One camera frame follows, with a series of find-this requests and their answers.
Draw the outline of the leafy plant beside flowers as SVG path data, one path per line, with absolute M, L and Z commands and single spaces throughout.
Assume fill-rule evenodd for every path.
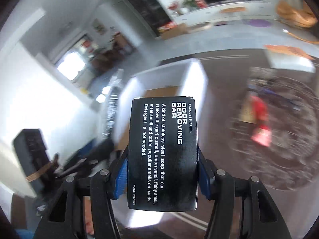
M 189 11 L 198 10 L 197 0 L 183 0 L 182 5 L 184 8 L 187 8 Z

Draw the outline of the black odor removing bar box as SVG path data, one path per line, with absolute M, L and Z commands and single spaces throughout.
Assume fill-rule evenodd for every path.
M 130 209 L 196 210 L 198 159 L 194 98 L 133 100 L 128 144 Z

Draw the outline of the red flowers in white vase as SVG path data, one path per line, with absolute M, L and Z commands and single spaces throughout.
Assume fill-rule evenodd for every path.
M 173 17 L 178 17 L 189 12 L 188 8 L 181 7 L 178 1 L 174 1 L 167 7 Z

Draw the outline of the red snack packet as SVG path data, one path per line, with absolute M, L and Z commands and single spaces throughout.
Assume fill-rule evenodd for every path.
M 266 103 L 257 95 L 250 95 L 256 126 L 251 140 L 264 147 L 270 147 L 272 132 L 269 126 L 269 114 Z

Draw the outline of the tan triangular pouch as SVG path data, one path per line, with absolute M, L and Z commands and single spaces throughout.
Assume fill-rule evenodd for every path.
M 251 100 L 254 95 L 254 92 L 248 91 L 243 99 L 238 116 L 241 122 L 256 124 L 256 114 Z

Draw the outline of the rhinestone bow hair clip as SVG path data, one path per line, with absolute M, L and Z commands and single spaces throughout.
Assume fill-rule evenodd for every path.
M 268 81 L 275 79 L 277 70 L 273 68 L 259 68 L 252 66 L 249 70 L 249 85 L 266 85 Z

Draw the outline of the white tv cabinet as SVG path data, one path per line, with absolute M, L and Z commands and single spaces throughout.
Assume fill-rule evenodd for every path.
M 273 20 L 276 16 L 276 3 L 251 1 L 219 4 L 194 10 L 175 17 L 174 22 L 176 24 L 185 23 L 187 26 L 191 26 L 204 22 L 232 22 L 252 19 Z

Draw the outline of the dark display cabinet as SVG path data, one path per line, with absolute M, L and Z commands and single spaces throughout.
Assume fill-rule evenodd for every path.
M 158 0 L 127 0 L 143 18 L 153 33 L 159 37 L 176 24 L 167 15 Z

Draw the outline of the small wooden bench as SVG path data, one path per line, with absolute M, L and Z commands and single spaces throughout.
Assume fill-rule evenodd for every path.
M 220 14 L 227 21 L 243 20 L 247 7 L 230 7 L 220 10 Z

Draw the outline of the orange lounge chair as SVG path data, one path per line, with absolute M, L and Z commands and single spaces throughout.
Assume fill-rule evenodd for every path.
M 311 28 L 318 22 L 315 14 L 305 1 L 303 1 L 302 9 L 296 9 L 285 1 L 279 1 L 276 6 L 276 12 L 280 18 L 297 27 Z

